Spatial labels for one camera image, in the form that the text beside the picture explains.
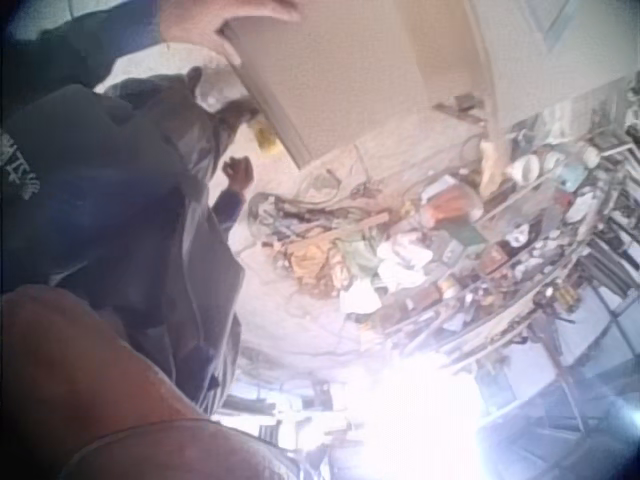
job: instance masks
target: person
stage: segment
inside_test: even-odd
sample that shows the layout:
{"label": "person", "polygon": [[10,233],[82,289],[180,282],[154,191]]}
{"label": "person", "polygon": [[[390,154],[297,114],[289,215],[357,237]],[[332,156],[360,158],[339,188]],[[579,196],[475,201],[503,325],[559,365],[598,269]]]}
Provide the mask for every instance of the person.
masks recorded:
{"label": "person", "polygon": [[[299,11],[293,0],[135,0],[34,41],[4,39],[2,450],[23,473],[294,475],[280,452],[208,420],[242,273],[206,203],[207,174],[148,109],[92,91],[119,56],[160,41],[237,61],[219,32],[243,16]],[[232,195],[252,179],[248,159],[223,172]],[[137,343],[105,312],[142,332]]]}

